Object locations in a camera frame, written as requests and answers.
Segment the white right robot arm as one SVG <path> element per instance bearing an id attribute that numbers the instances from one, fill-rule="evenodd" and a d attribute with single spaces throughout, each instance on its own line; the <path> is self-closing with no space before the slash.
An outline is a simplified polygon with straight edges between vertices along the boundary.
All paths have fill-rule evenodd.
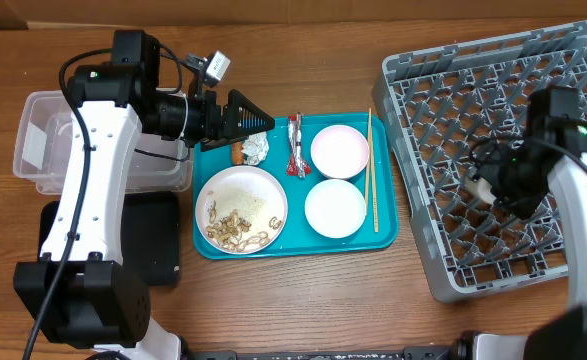
<path id="1" fill-rule="evenodd" d="M 525 132 L 476 141 L 468 192 L 520 219 L 546 195 L 559 211 L 568 266 L 568 310 L 528 336 L 467 332 L 453 359 L 587 359 L 587 122 L 579 92 L 550 86 L 528 98 Z"/>

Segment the pink bowl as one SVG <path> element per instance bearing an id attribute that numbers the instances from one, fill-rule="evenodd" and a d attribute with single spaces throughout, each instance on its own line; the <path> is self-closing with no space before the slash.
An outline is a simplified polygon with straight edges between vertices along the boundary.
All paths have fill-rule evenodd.
<path id="1" fill-rule="evenodd" d="M 347 180 L 362 172 L 369 160 L 365 136 L 347 125 L 332 125 L 321 130 L 310 148 L 311 159 L 327 178 Z"/>

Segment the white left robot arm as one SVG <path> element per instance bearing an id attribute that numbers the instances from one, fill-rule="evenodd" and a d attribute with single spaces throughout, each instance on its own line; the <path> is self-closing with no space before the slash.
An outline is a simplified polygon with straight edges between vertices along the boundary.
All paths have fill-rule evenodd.
<path id="1" fill-rule="evenodd" d="M 233 90 L 215 86 L 230 61 L 221 52 L 177 59 L 194 91 L 163 90 L 160 62 L 173 52 L 142 30 L 118 30 L 103 62 L 64 62 L 58 80 L 73 139 L 55 220 L 38 257 L 16 265 L 13 287 L 33 317 L 31 336 L 87 349 L 95 359 L 184 359 L 185 341 L 151 315 L 148 286 L 123 264 L 121 217 L 127 176 L 142 135 L 208 151 L 274 127 Z"/>

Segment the white bowl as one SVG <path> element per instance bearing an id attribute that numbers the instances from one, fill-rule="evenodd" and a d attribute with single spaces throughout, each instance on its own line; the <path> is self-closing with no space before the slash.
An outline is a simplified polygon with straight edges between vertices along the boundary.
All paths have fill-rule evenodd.
<path id="1" fill-rule="evenodd" d="M 304 213 L 311 228 L 320 235 L 331 239 L 346 238 L 364 223 L 364 196 L 348 181 L 324 180 L 309 191 Z"/>

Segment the white plastic cup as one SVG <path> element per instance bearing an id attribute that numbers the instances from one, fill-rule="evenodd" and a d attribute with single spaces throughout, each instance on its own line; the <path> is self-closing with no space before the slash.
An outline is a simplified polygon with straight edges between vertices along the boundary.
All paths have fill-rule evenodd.
<path id="1" fill-rule="evenodd" d="M 467 177 L 465 189 L 486 204 L 492 205 L 496 200 L 496 196 L 491 192 L 492 186 L 482 177 L 476 180 Z"/>

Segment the red snack wrapper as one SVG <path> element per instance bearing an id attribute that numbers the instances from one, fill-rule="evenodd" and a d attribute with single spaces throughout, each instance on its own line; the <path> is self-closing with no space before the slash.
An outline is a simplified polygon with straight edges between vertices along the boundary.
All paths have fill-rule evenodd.
<path id="1" fill-rule="evenodd" d="M 287 125 L 290 148 L 287 174 L 290 176 L 297 176 L 300 179 L 304 179 L 311 173 L 311 167 L 302 155 L 302 120 L 303 114 L 298 112 L 296 115 L 288 117 Z"/>

